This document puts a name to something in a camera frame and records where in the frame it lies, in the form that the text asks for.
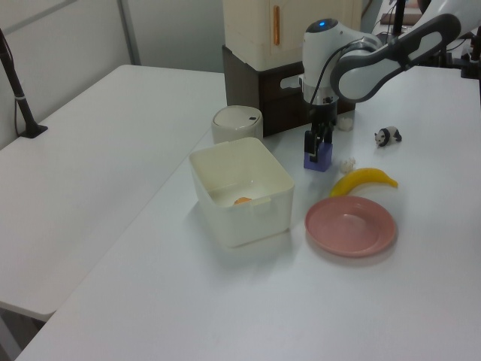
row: white figurine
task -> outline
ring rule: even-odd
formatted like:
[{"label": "white figurine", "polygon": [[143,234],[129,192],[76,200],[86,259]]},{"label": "white figurine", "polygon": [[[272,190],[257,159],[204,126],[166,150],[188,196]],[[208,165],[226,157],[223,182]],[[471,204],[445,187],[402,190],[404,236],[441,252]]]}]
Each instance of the white figurine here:
[{"label": "white figurine", "polygon": [[349,158],[348,160],[343,160],[340,163],[340,171],[342,171],[344,174],[347,174],[354,169],[354,165],[355,165],[355,159],[354,158]]},{"label": "white figurine", "polygon": [[337,127],[339,130],[349,132],[352,130],[352,125],[353,125],[353,120],[352,118],[349,117],[340,117],[337,118]]},{"label": "white figurine", "polygon": [[399,134],[398,128],[395,126],[387,126],[382,128],[378,133],[374,133],[374,139],[378,147],[384,147],[389,143],[398,143],[403,140]]}]

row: toy panda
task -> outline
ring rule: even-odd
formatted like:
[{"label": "toy panda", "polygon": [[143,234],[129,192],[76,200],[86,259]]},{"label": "toy panda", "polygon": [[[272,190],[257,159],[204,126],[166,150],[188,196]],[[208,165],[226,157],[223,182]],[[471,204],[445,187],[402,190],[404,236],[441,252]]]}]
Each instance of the toy panda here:
[{"label": "toy panda", "polygon": [[374,133],[374,139],[378,147],[384,147],[389,142],[400,142],[403,140],[399,134],[398,128],[395,126],[387,126],[382,128],[378,133]]}]

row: white cup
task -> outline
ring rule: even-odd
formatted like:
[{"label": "white cup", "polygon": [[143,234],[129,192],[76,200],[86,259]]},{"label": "white cup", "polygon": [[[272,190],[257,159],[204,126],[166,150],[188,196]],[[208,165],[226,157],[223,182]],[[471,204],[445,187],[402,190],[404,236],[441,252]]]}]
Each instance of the white cup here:
[{"label": "white cup", "polygon": [[262,113],[243,105],[223,108],[212,119],[212,135],[215,144],[249,137],[262,140]]}]

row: toy banana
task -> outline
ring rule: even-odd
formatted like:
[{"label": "toy banana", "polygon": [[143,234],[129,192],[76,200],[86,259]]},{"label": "toy banana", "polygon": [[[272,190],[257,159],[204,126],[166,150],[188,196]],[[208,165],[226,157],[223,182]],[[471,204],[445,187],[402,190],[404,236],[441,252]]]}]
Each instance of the toy banana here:
[{"label": "toy banana", "polygon": [[398,188],[398,182],[377,168],[360,168],[342,177],[332,188],[330,197],[345,196],[351,190],[364,183],[385,183]]}]

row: plastic plate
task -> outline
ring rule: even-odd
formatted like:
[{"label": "plastic plate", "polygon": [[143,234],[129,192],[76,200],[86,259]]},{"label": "plastic plate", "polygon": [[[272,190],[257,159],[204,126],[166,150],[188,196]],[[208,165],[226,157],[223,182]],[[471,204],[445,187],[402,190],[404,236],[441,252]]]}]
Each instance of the plastic plate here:
[{"label": "plastic plate", "polygon": [[395,221],[384,207],[355,196],[316,203],[307,212],[305,226],[322,249],[347,257],[378,253],[394,241],[396,234]]}]

